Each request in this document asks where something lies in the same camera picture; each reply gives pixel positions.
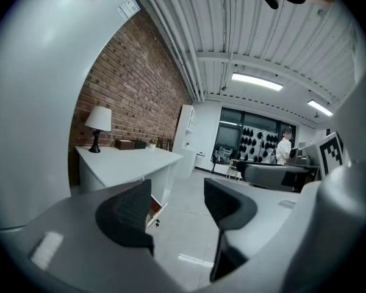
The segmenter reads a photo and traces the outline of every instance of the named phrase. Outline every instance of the brown box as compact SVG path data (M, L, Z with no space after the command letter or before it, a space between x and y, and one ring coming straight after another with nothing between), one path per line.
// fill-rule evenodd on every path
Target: brown box
M134 150L135 142L130 140L115 139L115 148L120 150Z

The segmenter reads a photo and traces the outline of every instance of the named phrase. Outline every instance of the white desk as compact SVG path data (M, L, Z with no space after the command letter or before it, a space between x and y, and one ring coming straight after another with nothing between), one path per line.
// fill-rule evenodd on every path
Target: white desk
M154 199L161 205L167 202L181 155L159 148L120 151L102 146L100 153L91 153L88 149L86 146L76 147L80 155L82 193L151 179Z

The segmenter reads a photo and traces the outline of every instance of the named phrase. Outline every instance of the white lampshade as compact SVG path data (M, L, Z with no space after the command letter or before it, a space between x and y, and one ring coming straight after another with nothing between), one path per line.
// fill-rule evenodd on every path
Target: white lampshade
M85 125L95 129L111 131L111 110L102 106L95 106Z

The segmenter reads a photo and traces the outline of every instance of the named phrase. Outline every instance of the brick wall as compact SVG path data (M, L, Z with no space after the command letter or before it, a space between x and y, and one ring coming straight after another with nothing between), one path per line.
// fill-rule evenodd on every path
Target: brick wall
M173 139L183 104L191 104L183 79L150 16L134 15L102 50L81 89L74 111L68 149L70 185L79 184L76 145L91 145L84 125L94 106L112 110L112 131L99 145L115 139Z

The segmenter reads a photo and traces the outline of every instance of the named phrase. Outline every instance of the white ceiling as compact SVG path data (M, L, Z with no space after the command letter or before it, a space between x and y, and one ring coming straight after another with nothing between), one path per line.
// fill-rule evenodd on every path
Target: white ceiling
M316 110L307 102L314 99L334 112L354 86L351 18L338 4L278 0L279 8L273 10L264 0L178 0L188 37L172 0L163 1L170 13L168 27L177 27L173 39L179 34L182 40L178 51L188 53L192 39L208 99L253 106L315 126L328 117L315 118ZM284 88L275 92L232 81L234 71Z

